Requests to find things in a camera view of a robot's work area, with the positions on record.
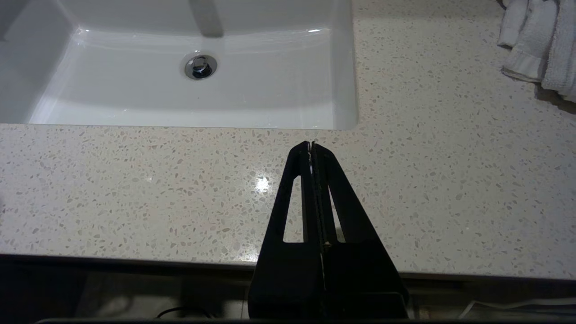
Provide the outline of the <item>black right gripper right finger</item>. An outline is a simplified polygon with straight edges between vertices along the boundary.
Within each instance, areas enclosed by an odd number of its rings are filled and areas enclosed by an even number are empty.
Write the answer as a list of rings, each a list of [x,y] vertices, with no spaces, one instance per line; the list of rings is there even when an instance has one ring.
[[[324,304],[335,319],[407,319],[409,293],[335,155],[312,144]]]

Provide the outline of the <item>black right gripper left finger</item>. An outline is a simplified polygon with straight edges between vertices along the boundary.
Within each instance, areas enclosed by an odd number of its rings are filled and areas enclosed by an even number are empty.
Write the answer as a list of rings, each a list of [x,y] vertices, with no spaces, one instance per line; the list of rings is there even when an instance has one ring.
[[[323,275],[310,143],[292,148],[276,192],[248,293],[251,319],[315,319],[320,316]],[[284,241],[295,178],[301,179],[304,240]]]

